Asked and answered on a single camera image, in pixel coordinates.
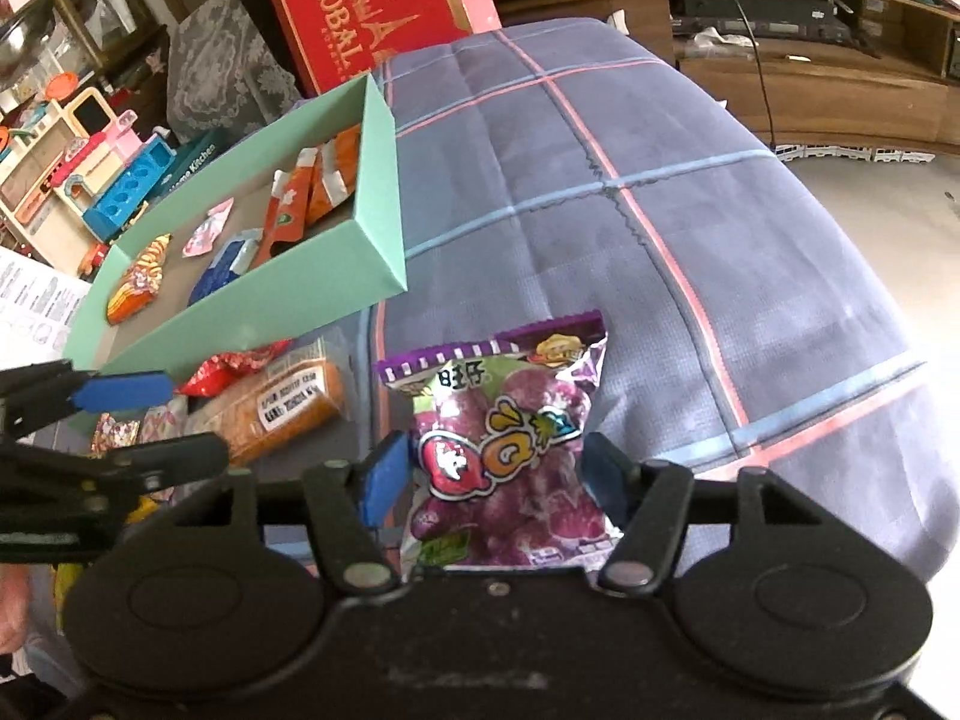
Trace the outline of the person's left hand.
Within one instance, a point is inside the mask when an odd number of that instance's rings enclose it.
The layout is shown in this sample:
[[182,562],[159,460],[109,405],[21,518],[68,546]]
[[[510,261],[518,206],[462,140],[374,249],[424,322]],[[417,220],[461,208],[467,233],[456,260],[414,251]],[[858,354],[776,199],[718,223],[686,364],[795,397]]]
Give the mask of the person's left hand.
[[3,564],[0,574],[0,653],[23,647],[29,629],[31,571],[20,564]]

